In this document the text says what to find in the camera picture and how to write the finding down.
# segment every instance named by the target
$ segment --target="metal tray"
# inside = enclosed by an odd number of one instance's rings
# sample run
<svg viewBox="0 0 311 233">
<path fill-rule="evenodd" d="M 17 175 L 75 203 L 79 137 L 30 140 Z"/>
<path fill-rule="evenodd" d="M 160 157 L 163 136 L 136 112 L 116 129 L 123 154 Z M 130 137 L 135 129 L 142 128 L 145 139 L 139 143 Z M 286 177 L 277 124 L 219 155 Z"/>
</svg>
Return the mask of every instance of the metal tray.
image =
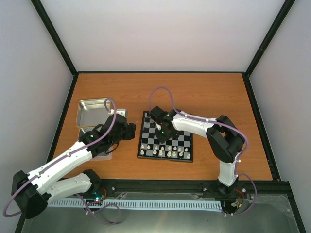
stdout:
<svg viewBox="0 0 311 233">
<path fill-rule="evenodd" d="M 78 128 L 96 126 L 104 124 L 109 117 L 102 99 L 81 100 L 78 106 L 76 125 Z M 107 101 L 107 107 L 110 109 L 110 101 Z"/>
</svg>

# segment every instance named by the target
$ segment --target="white wall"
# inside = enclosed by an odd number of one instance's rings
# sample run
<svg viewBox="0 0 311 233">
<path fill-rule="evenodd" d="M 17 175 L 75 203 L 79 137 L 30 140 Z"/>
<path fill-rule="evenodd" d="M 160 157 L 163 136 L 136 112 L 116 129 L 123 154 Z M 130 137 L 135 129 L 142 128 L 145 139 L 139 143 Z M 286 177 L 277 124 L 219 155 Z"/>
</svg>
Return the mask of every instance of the white wall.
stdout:
<svg viewBox="0 0 311 233">
<path fill-rule="evenodd" d="M 246 71 L 283 2 L 42 1 L 79 71 Z"/>
<path fill-rule="evenodd" d="M 0 2 L 0 51 L 2 213 L 13 175 L 46 162 L 72 76 L 29 0 Z M 14 232 L 18 219 L 1 214 L 0 232 Z"/>
<path fill-rule="evenodd" d="M 311 232 L 311 1 L 293 5 L 251 75 L 283 180 Z"/>
</svg>

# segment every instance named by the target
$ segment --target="robotic arm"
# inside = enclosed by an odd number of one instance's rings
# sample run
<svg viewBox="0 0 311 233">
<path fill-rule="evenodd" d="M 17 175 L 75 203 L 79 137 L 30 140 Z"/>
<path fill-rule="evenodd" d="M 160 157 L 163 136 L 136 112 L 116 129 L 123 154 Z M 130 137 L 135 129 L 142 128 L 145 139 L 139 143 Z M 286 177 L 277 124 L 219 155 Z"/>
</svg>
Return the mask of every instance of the robotic arm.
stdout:
<svg viewBox="0 0 311 233">
<path fill-rule="evenodd" d="M 58 180 L 80 164 L 108 151 L 111 146 L 119 144 L 121 140 L 131 140 L 135 137 L 136 125 L 128 124 L 124 116 L 116 114 L 115 123 L 106 137 L 94 145 L 70 154 L 100 138 L 108 130 L 112 120 L 113 116 L 110 116 L 104 125 L 97 125 L 92 131 L 86 132 L 72 147 L 44 166 L 27 174 L 21 170 L 14 175 L 12 195 L 29 180 L 28 177 L 37 176 L 14 198 L 26 219 L 37 216 L 56 200 L 76 193 L 88 191 L 96 193 L 99 190 L 101 179 L 93 170 L 86 170 L 70 179 Z"/>
<path fill-rule="evenodd" d="M 243 148 L 244 138 L 236 131 L 210 122 L 219 122 L 236 128 L 226 116 L 206 119 L 185 112 L 178 114 L 174 109 L 169 113 L 156 106 L 150 112 L 151 119 L 156 123 L 155 135 L 161 143 L 179 137 L 179 131 L 188 131 L 208 139 L 213 153 L 220 160 L 218 181 L 219 191 L 227 196 L 230 187 L 237 180 L 236 162 Z"/>
</svg>

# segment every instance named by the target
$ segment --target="metal floor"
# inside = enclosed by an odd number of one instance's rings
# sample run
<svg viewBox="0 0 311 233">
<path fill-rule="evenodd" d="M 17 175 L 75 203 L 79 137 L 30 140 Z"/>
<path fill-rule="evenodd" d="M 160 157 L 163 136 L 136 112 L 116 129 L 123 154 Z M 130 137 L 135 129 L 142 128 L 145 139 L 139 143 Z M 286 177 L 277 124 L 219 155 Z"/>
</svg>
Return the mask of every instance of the metal floor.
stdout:
<svg viewBox="0 0 311 233">
<path fill-rule="evenodd" d="M 122 210 L 122 220 L 105 226 L 80 208 L 48 207 L 39 216 L 26 220 L 23 233 L 298 233 L 297 224 L 286 203 L 275 197 L 260 199 L 242 216 L 224 217 L 208 211 Z M 98 215 L 117 219 L 117 210 L 106 209 Z"/>
</svg>

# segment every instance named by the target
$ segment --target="wooden tabletop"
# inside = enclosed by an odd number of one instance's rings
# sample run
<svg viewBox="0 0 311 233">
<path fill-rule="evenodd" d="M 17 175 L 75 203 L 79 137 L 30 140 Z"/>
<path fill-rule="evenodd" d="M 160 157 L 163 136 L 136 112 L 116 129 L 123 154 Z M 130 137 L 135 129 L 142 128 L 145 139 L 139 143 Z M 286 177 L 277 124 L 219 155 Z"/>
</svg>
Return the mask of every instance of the wooden tabletop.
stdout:
<svg viewBox="0 0 311 233">
<path fill-rule="evenodd" d="M 177 109 L 202 117 L 228 116 L 250 141 L 249 150 L 241 158 L 238 172 L 247 173 L 254 180 L 272 179 L 239 73 L 80 74 L 54 156 L 60 155 L 77 141 L 79 129 L 76 119 L 80 100 L 111 97 L 118 108 L 128 110 L 127 121 L 136 124 L 136 137 L 130 141 L 121 141 L 111 160 L 86 162 L 66 177 L 91 168 L 101 178 L 217 179 L 219 160 L 212 153 L 208 141 L 198 135 L 193 137 L 193 163 L 137 158 L 142 114 L 148 110 L 151 91 L 161 85 L 172 91 Z M 165 111 L 172 108 L 165 90 L 158 90 L 153 95 L 152 105 L 158 105 Z"/>
</svg>

